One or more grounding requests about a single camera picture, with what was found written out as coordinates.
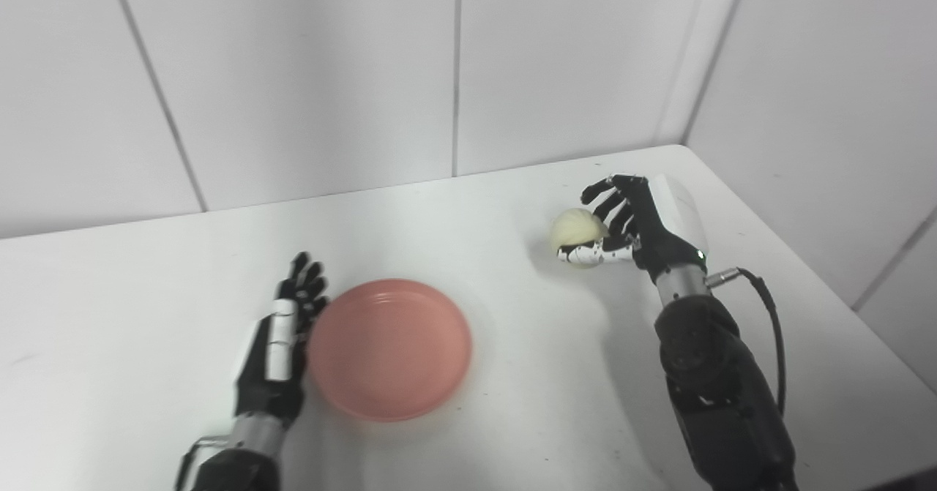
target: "white table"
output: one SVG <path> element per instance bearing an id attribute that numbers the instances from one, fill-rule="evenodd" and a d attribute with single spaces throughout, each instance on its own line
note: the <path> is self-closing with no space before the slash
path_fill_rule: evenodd
<path id="1" fill-rule="evenodd" d="M 407 277 L 452 297 L 475 352 L 441 410 L 365 424 L 313 394 L 284 455 L 290 490 L 706 489 L 680 438 L 642 271 L 577 271 L 551 219 L 610 172 L 676 176 L 713 270 L 762 274 L 788 347 L 787 424 L 804 491 L 937 464 L 937 397 L 682 147 L 0 241 L 0 489 L 164 491 L 230 424 L 254 321 L 302 249 L 338 295 Z M 774 386 L 752 288 L 717 290 Z"/>

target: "robotic hand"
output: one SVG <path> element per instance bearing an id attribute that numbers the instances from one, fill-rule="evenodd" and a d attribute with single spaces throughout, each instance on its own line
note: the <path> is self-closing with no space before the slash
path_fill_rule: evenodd
<path id="1" fill-rule="evenodd" d="M 228 437 L 201 438 L 183 457 L 176 491 L 182 491 L 188 468 L 202 446 L 222 451 L 198 467 L 192 491 L 279 491 L 279 454 L 288 428 L 302 408 L 305 342 L 319 313 L 325 279 L 318 262 L 300 253 L 290 277 L 280 282 L 271 315 L 254 332 L 247 360 L 237 380 L 234 428 Z"/>
<path id="2" fill-rule="evenodd" d="M 608 223 L 598 241 L 560 247 L 576 264 L 635 261 L 657 286 L 663 311 L 654 322 L 667 391 L 696 471 L 715 491 L 796 490 L 794 447 L 782 419 L 784 357 L 780 324 L 764 281 L 735 268 L 706 276 L 706 237 L 693 197 L 665 175 L 613 175 L 589 185 L 583 204 Z M 739 327 L 710 288 L 744 275 L 774 325 L 779 365 L 777 404 Z"/>

